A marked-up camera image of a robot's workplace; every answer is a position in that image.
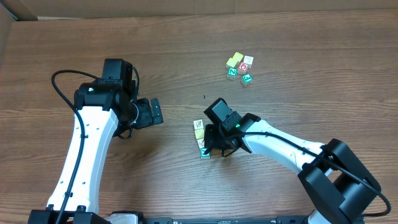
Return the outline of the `yellow lone block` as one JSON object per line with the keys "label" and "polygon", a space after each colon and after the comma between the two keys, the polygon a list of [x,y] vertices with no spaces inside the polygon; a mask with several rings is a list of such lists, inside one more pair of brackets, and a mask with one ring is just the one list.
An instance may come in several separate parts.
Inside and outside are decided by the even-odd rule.
{"label": "yellow lone block", "polygon": [[195,138],[203,139],[205,137],[205,130],[203,128],[195,130]]}

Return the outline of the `green A letter block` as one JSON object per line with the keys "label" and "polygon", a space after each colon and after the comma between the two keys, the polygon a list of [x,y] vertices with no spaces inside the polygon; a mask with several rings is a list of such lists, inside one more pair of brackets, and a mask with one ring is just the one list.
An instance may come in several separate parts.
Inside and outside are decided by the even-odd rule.
{"label": "green A letter block", "polygon": [[201,159],[210,159],[211,158],[211,153],[205,153],[206,152],[206,148],[201,148],[200,149],[200,158]]}

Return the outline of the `white leaf picture block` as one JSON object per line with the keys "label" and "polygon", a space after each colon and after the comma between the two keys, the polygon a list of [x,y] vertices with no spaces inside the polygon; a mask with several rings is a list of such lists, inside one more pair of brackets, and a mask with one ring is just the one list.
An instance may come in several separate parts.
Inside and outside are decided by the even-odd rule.
{"label": "white leaf picture block", "polygon": [[202,119],[194,120],[193,126],[194,126],[194,130],[203,129],[204,128],[203,120]]}

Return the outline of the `white feather picture block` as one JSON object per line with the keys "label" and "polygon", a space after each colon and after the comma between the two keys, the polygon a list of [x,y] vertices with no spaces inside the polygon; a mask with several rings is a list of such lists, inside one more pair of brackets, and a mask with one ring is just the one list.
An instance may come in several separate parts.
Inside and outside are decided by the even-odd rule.
{"label": "white feather picture block", "polygon": [[203,138],[197,139],[197,143],[200,149],[205,148],[205,140]]}

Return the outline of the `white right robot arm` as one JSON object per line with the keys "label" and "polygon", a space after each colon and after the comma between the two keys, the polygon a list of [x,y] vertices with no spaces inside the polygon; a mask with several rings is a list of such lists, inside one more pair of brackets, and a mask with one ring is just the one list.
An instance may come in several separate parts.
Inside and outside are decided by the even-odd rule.
{"label": "white right robot arm", "polygon": [[347,144],[311,142],[280,131],[260,117],[244,116],[218,98],[205,111],[205,148],[228,157],[238,149],[277,161],[295,172],[315,206],[307,223],[355,223],[381,186]]}

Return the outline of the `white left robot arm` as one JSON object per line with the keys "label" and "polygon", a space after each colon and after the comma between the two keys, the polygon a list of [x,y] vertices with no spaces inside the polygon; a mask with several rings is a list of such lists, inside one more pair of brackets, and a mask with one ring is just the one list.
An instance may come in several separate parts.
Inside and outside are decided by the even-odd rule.
{"label": "white left robot arm", "polygon": [[67,104],[75,114],[72,140],[62,174],[44,210],[28,223],[145,223],[141,212],[99,216],[99,191],[112,138],[163,122],[156,98],[139,99],[139,74],[121,58],[107,58],[101,77],[83,83]]}

